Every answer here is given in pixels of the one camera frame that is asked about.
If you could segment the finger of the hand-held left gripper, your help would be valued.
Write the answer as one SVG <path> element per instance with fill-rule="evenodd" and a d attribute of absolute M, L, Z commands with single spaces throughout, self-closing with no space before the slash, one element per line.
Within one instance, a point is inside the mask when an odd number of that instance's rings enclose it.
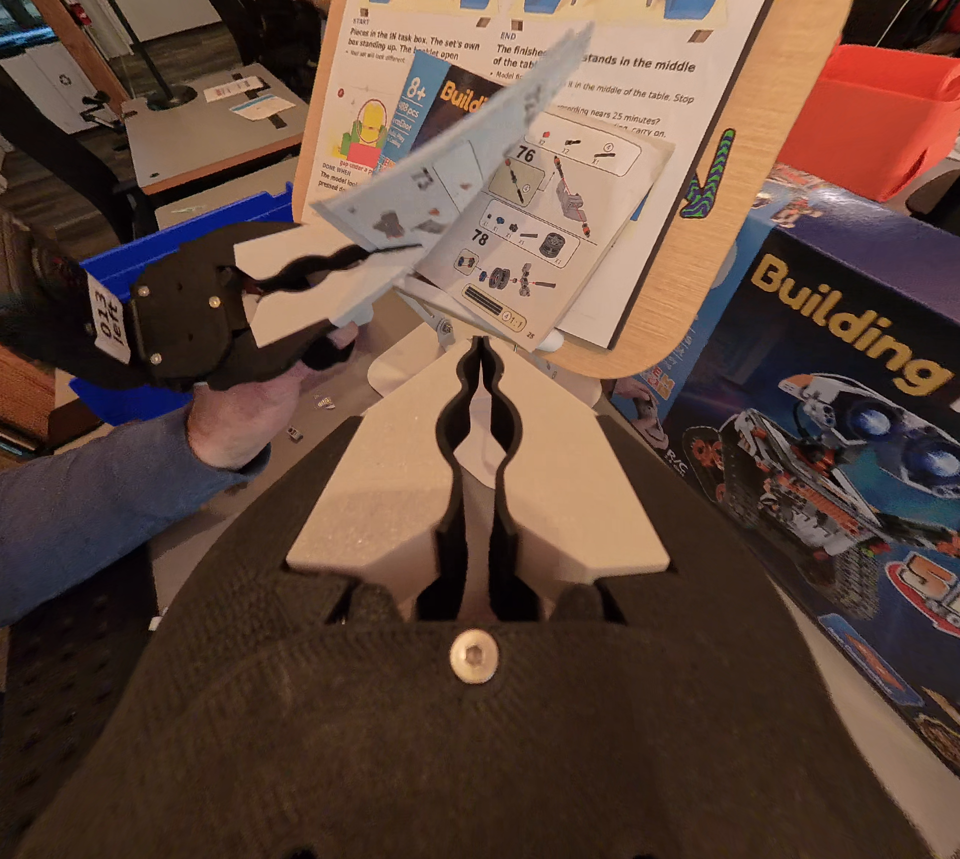
<path fill-rule="evenodd" d="M 330 272 L 306 290 L 265 295 L 252 315 L 250 332 L 258 348 L 264 349 L 323 322 L 341 327 L 406 273 L 406 250 L 377 251 L 359 265 Z"/>
<path fill-rule="evenodd" d="M 399 257 L 410 263 L 422 247 L 363 246 L 318 225 L 296 225 L 234 245 L 234 267 L 255 284 L 300 284 L 309 276 L 340 273 L 370 258 Z"/>

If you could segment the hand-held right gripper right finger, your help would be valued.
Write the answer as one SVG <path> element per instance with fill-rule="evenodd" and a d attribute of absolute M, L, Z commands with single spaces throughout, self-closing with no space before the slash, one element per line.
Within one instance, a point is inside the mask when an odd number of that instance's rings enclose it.
<path fill-rule="evenodd" d="M 669 555 L 594 410 L 504 342 L 482 340 L 497 469 L 492 599 L 558 599 L 599 579 L 660 573 Z"/>

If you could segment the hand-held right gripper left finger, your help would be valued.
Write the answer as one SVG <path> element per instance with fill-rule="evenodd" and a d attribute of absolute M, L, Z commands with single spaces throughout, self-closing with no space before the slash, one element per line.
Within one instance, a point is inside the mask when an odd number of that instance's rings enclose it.
<path fill-rule="evenodd" d="M 455 343 L 364 414 L 287 553 L 301 573 L 382 586 L 398 602 L 462 602 L 468 548 L 454 451 L 471 430 L 479 337 Z"/>

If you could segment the building instruction booklet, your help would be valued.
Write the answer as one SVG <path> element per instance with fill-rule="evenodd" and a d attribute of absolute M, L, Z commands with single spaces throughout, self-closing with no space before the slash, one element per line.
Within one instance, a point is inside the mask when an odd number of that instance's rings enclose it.
<path fill-rule="evenodd" d="M 539 348 L 673 149 L 555 102 L 593 34 L 566 33 L 504 88 L 417 49 L 371 175 L 310 208 L 369 252 L 401 251 L 422 303 Z"/>

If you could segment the person's left forearm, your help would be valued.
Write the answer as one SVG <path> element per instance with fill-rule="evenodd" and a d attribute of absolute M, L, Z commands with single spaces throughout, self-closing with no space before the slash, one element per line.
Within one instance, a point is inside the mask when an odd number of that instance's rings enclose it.
<path fill-rule="evenodd" d="M 3 627 L 266 468 L 270 445 L 236 471 L 200 461 L 187 440 L 186 416 L 179 409 L 127 424 L 3 472 Z"/>

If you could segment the blue plastic bin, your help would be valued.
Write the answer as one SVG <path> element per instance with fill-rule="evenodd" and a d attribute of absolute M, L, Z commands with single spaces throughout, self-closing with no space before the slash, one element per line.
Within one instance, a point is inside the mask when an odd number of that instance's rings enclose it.
<path fill-rule="evenodd" d="M 120 301 L 130 291 L 146 267 L 175 253 L 180 245 L 216 229 L 250 221 L 293 221 L 293 185 L 272 194 L 258 191 L 243 199 L 187 218 L 143 239 L 119 245 L 80 262 L 102 286 Z M 109 389 L 75 378 L 69 383 L 78 399 L 103 423 L 116 427 L 134 421 L 150 421 L 184 408 L 188 393 L 141 385 L 131 389 Z"/>

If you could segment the white book stand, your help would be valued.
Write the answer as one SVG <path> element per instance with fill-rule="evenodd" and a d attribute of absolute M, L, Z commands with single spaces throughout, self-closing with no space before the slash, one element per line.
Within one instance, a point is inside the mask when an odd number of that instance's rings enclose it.
<path fill-rule="evenodd" d="M 444 356 L 456 342 L 486 333 L 586 406 L 594 407 L 600 399 L 602 387 L 598 379 L 573 373 L 549 361 L 543 350 L 526 351 L 511 339 L 492 332 L 488 325 L 471 313 L 455 311 L 451 301 L 434 286 L 426 283 L 415 285 L 413 278 L 408 278 L 394 292 L 421 317 L 424 324 L 382 353 L 369 367 L 368 384 L 381 397 L 390 396 Z M 495 486 L 497 469 L 505 457 L 504 450 L 497 444 L 489 428 L 491 413 L 491 395 L 486 391 L 477 391 L 470 404 L 469 434 L 455 451 L 460 466 L 489 489 Z"/>

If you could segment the black floor lamp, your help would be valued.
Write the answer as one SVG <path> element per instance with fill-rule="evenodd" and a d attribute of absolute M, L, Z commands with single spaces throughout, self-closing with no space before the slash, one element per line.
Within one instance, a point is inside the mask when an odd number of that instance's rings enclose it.
<path fill-rule="evenodd" d="M 137 36 L 134 28 L 124 14 L 122 8 L 116 0 L 105 0 L 120 25 L 128 35 L 132 49 L 144 61 L 150 74 L 156 81 L 159 89 L 150 93 L 146 98 L 148 108 L 151 110 L 168 110 L 186 106 L 197 98 L 197 91 L 186 84 L 169 84 L 163 77 L 160 69 L 152 59 L 149 50 Z"/>

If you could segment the blue robot kit box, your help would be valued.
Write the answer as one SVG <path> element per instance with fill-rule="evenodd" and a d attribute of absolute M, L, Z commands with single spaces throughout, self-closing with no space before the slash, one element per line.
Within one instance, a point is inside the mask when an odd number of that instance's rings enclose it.
<path fill-rule="evenodd" d="M 776 165 L 678 346 L 604 393 L 959 767 L 958 237 Z"/>

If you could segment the green blue chevron sticker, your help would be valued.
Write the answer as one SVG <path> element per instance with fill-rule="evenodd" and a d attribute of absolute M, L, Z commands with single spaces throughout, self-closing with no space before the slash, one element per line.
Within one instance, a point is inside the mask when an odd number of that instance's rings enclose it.
<path fill-rule="evenodd" d="M 707 169 L 705 181 L 700 182 L 695 172 L 691 175 L 682 195 L 684 205 L 678 210 L 679 217 L 686 220 L 702 220 L 713 211 L 736 136 L 737 131 L 733 128 L 723 130 Z"/>

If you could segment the wooden backboard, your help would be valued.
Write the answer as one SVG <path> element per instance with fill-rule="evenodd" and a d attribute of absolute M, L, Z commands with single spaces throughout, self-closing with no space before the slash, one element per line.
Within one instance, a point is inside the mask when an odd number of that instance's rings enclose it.
<path fill-rule="evenodd" d="M 334 0 L 294 181 L 294 216 L 310 199 L 366 179 L 376 115 L 389 122 L 423 50 L 510 85 L 569 30 L 594 23 L 593 57 L 558 93 L 561 108 L 671 144 L 641 210 L 558 322 L 567 348 L 614 349 L 642 306 L 667 351 L 706 294 L 838 42 L 852 0 Z M 703 219 L 679 210 L 706 180 L 725 129 L 736 130 L 716 202 Z"/>

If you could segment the orange plastic object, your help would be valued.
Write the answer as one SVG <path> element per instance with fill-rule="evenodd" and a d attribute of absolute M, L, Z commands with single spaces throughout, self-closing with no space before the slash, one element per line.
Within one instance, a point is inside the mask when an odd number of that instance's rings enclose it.
<path fill-rule="evenodd" d="M 776 159 L 884 203 L 954 147 L 959 60 L 837 46 Z"/>

